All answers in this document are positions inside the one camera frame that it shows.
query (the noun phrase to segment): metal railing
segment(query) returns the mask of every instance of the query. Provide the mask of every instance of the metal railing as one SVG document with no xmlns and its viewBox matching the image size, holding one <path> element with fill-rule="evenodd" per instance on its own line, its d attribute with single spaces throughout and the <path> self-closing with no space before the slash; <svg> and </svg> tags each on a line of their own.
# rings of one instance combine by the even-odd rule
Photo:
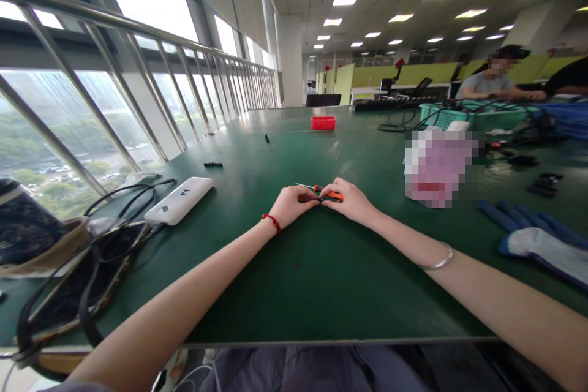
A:
<svg viewBox="0 0 588 392">
<path fill-rule="evenodd" d="M 39 38 L 48 54 L 54 60 L 61 72 L 66 76 L 69 83 L 71 83 L 83 102 L 88 106 L 93 117 L 97 119 L 100 126 L 122 155 L 122 158 L 133 171 L 140 171 L 140 166 L 129 154 L 127 148 L 124 146 L 115 130 L 100 111 L 91 94 L 70 65 L 51 33 L 41 23 L 33 11 L 33 7 L 57 15 L 71 17 L 81 24 L 82 28 L 84 28 L 90 35 L 94 44 L 98 48 L 111 78 L 118 87 L 131 112 L 141 125 L 141 128 L 145 131 L 146 136 L 153 144 L 157 154 L 164 162 L 168 161 L 168 157 L 162 148 L 160 141 L 157 139 L 157 136 L 147 122 L 131 87 L 129 87 L 127 81 L 125 81 L 123 71 L 117 63 L 115 56 L 109 49 L 100 28 L 114 29 L 121 33 L 124 39 L 128 41 L 138 72 L 144 79 L 147 89 L 151 93 L 153 101 L 164 117 L 165 123 L 173 135 L 173 139 L 177 143 L 180 151 L 185 151 L 187 149 L 186 141 L 178 129 L 173 115 L 165 102 L 164 96 L 157 85 L 153 72 L 151 72 L 149 68 L 149 62 L 145 56 L 146 51 L 139 46 L 136 36 L 155 40 L 159 56 L 164 63 L 166 72 L 171 78 L 173 88 L 175 89 L 181 103 L 184 116 L 189 123 L 196 141 L 200 141 L 201 135 L 205 134 L 198 134 L 197 128 L 188 110 L 186 100 L 184 99 L 186 94 L 182 94 L 175 78 L 170 55 L 173 55 L 174 59 L 177 58 L 177 61 L 174 61 L 181 66 L 181 70 L 186 74 L 188 85 L 206 134 L 211 132 L 211 123 L 209 116 L 206 114 L 205 106 L 203 105 L 204 100 L 209 106 L 216 127 L 220 127 L 219 120 L 221 118 L 226 124 L 231 119 L 240 116 L 249 110 L 279 107 L 280 100 L 277 94 L 274 71 L 265 66 L 260 66 L 248 60 L 226 54 L 218 49 L 201 45 L 189 39 L 185 39 L 153 26 L 132 20 L 121 14 L 79 0 L 6 1 L 15 3 L 21 10 L 34 34 Z M 164 46 L 166 44 L 175 48 L 176 54 L 166 52 Z M 193 51 L 194 57 L 188 57 L 186 55 L 186 50 Z M 192 71 L 192 66 L 196 67 L 197 72 Z M 208 73 L 213 79 L 214 93 L 216 99 L 219 101 L 221 115 L 217 115 L 215 112 L 213 100 L 211 98 L 212 91 L 209 90 L 205 81 L 205 73 Z M 202 97 L 198 90 L 194 81 L 194 75 L 199 75 L 203 84 L 205 97 Z M 63 142 L 60 141 L 51 129 L 34 113 L 33 109 L 26 104 L 2 75 L 0 75 L 0 92 L 2 92 L 6 99 L 25 117 L 35 130 L 43 136 L 48 145 L 53 148 L 61 159 L 69 165 L 73 171 L 78 173 L 89 187 L 93 188 L 101 195 L 106 193 L 105 189 L 95 177 L 84 168 L 80 161 L 76 159 L 75 155 L 66 148 Z"/>
</svg>

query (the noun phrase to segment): hand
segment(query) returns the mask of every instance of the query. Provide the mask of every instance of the hand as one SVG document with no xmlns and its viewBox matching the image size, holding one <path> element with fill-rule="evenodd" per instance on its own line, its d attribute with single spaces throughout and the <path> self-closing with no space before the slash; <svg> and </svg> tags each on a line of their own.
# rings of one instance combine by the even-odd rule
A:
<svg viewBox="0 0 588 392">
<path fill-rule="evenodd" d="M 327 185 L 321 191 L 320 197 L 326 196 L 332 191 L 341 193 L 343 202 L 324 200 L 322 205 L 344 214 L 352 221 L 366 225 L 379 213 L 357 186 L 344 179 L 336 178 L 332 184 Z"/>
<path fill-rule="evenodd" d="M 527 92 L 527 98 L 534 101 L 543 101 L 547 98 L 547 94 L 543 91 L 529 91 Z"/>
<path fill-rule="evenodd" d="M 280 223 L 281 228 L 285 228 L 305 211 L 317 206 L 318 199 L 318 196 L 306 187 L 286 187 L 280 192 L 269 215 Z"/>
</svg>

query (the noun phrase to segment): green workbench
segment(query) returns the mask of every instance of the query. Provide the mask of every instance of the green workbench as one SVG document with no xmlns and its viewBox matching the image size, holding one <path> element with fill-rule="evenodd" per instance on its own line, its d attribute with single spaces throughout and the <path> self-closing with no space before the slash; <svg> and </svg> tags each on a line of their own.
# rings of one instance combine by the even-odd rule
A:
<svg viewBox="0 0 588 392">
<path fill-rule="evenodd" d="M 334 115 L 337 128 L 311 131 L 311 116 Z M 294 182 L 325 185 L 341 176 L 380 210 L 446 241 L 588 317 L 588 295 L 526 260 L 500 255 L 505 232 L 473 200 L 429 209 L 404 196 L 405 136 L 376 130 L 388 112 L 354 115 L 348 107 L 250 111 L 215 136 L 173 159 L 164 178 L 179 183 L 207 176 L 214 188 L 175 227 L 141 252 L 108 308 L 97 318 L 111 332 L 154 295 L 267 213 L 280 189 Z M 268 134 L 267 144 L 264 135 Z M 588 145 L 574 140 L 529 148 L 541 165 L 486 167 L 483 197 L 547 211 L 580 234 L 588 233 Z M 219 161 L 223 168 L 205 168 Z M 525 188 L 540 172 L 565 175 L 553 199 Z M 171 186 L 158 187 L 161 195 Z M 99 214 L 114 216 L 115 201 Z M 18 310 L 39 281 L 0 279 L 0 347 L 11 347 Z M 326 207 L 303 214 L 273 239 L 211 308 L 187 345 L 269 342 L 416 342 L 489 339 L 494 335 L 393 246 Z M 79 330 L 53 341 L 87 346 Z"/>
</svg>

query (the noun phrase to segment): red plastic box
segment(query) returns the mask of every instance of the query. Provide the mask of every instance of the red plastic box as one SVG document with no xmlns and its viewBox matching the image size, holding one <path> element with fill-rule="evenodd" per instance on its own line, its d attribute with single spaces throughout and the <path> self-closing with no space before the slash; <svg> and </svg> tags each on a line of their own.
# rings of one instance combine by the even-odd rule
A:
<svg viewBox="0 0 588 392">
<path fill-rule="evenodd" d="M 313 116 L 312 130 L 334 130 L 337 118 L 334 116 Z"/>
</svg>

